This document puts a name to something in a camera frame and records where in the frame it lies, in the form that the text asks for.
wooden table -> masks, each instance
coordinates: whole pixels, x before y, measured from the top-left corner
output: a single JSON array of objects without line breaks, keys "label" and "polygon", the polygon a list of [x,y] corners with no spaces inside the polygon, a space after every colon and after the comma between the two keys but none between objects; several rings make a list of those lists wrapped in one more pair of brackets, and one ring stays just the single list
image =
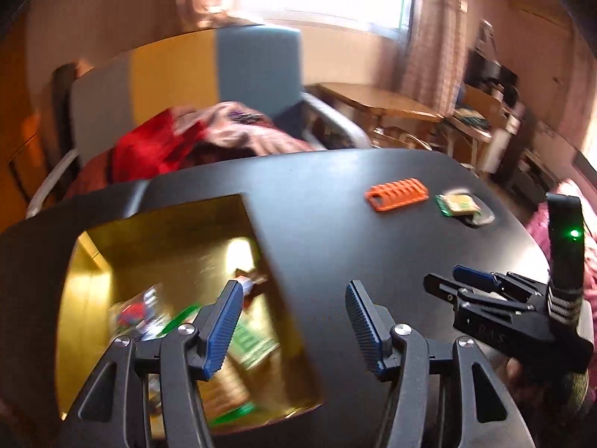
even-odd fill
[{"label": "wooden table", "polygon": [[381,127],[384,116],[410,118],[419,121],[439,123],[443,117],[434,110],[395,92],[377,89],[362,84],[322,82],[317,85],[324,94],[363,111],[371,117],[366,131]]}]

black table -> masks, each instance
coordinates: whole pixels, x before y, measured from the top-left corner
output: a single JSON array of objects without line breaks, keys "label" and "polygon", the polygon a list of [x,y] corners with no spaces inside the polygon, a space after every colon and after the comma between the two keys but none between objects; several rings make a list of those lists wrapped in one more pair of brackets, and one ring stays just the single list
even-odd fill
[{"label": "black table", "polygon": [[[444,217],[433,199],[374,212],[372,185],[418,178],[430,196],[465,189],[496,221],[472,229]],[[86,228],[167,205],[246,194],[253,226],[322,387],[311,413],[217,439],[228,446],[369,446],[387,386],[365,371],[344,310],[344,289],[363,282],[373,301],[421,334],[454,340],[449,305],[426,294],[428,272],[455,264],[547,280],[547,261],[522,225],[479,179],[446,155],[415,150],[338,150],[204,165],[152,181],[112,186],[64,201],[0,236],[0,398],[35,425],[40,446],[59,427],[54,350],[63,280]]]}]

blue gripper pad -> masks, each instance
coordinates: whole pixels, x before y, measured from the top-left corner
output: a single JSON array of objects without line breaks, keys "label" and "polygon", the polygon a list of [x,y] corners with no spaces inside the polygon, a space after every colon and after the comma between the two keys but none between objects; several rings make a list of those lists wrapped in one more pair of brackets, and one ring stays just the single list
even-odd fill
[{"label": "blue gripper pad", "polygon": [[381,319],[360,281],[348,283],[344,302],[367,370],[379,377],[387,369],[384,360],[392,355],[390,329],[393,321],[388,325]]},{"label": "blue gripper pad", "polygon": [[202,368],[205,380],[210,379],[222,367],[242,309],[243,286],[238,281],[230,280],[199,333],[199,339],[205,345]]},{"label": "blue gripper pad", "polygon": [[484,292],[493,292],[496,289],[496,280],[493,275],[485,271],[458,265],[452,270],[452,275],[459,283],[464,283]]}]

red fabric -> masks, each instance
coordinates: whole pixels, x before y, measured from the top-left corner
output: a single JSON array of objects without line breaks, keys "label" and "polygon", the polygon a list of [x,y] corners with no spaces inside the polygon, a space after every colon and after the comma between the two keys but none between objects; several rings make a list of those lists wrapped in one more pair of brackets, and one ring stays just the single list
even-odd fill
[{"label": "red fabric", "polygon": [[197,121],[176,135],[174,122],[171,109],[166,109],[118,140],[112,155],[112,181],[153,178],[183,168],[184,159],[205,138],[205,126]]}]

wall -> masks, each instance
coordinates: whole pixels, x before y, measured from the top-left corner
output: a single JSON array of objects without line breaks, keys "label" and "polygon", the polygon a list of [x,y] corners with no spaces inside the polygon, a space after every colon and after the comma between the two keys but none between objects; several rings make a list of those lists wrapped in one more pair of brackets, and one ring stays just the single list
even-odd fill
[{"label": "wall", "polygon": [[392,40],[350,28],[288,21],[303,35],[303,81],[380,85],[389,79],[384,65],[394,51]]},{"label": "wall", "polygon": [[93,66],[179,31],[175,0],[31,0],[28,84],[35,104],[52,71],[85,59]]},{"label": "wall", "polygon": [[[519,8],[538,10],[547,19]],[[557,127],[571,68],[571,20],[558,0],[469,0],[467,45],[474,46],[478,25],[494,26],[498,59],[519,76],[522,101],[550,127]],[[540,125],[533,147],[561,180],[571,178],[597,209],[597,192],[572,166],[576,150],[547,126]]]}]

